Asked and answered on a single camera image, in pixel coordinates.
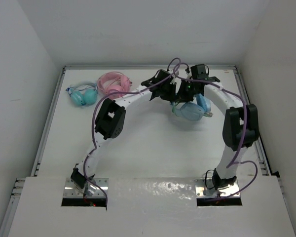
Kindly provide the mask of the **light blue headphones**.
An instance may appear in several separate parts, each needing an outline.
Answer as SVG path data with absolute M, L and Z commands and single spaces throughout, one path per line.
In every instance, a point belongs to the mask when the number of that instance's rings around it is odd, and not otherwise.
M 186 102 L 179 108 L 179 102 L 171 102 L 172 113 L 189 121 L 199 121 L 203 117 L 211 118 L 213 115 L 211 112 L 211 101 L 202 94 L 197 94 L 195 98 L 196 103 Z

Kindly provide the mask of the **pink headphones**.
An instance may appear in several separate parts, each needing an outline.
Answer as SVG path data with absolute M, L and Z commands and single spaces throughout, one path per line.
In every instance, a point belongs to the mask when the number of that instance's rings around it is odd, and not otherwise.
M 97 80 L 97 88 L 105 95 L 118 92 L 116 98 L 121 97 L 122 92 L 129 92 L 132 86 L 131 80 L 125 74 L 117 71 L 108 72 Z

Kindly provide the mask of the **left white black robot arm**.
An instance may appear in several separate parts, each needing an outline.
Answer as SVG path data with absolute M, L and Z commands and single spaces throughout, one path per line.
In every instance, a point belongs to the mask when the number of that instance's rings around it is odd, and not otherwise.
M 79 189 L 85 189 L 88 183 L 94 187 L 97 186 L 92 179 L 101 158 L 101 152 L 112 139 L 121 134 L 126 110 L 133 109 L 155 97 L 173 100 L 176 91 L 172 83 L 173 79 L 174 73 L 159 70 L 154 77 L 143 81 L 133 91 L 114 91 L 99 101 L 92 117 L 91 146 L 86 157 L 75 166 L 71 174 L 71 180 Z

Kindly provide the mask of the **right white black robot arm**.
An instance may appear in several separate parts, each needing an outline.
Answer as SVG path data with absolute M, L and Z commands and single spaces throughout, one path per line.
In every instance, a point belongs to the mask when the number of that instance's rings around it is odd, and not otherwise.
M 225 115 L 222 130 L 225 149 L 212 176 L 213 188 L 222 189 L 234 184 L 238 165 L 251 162 L 241 159 L 259 138 L 258 109 L 254 104 L 247 105 L 240 95 L 223 88 L 217 78 L 209 76 L 209 68 L 204 64 L 190 68 L 190 74 L 182 79 L 177 93 L 181 99 L 196 94 L 209 99 Z

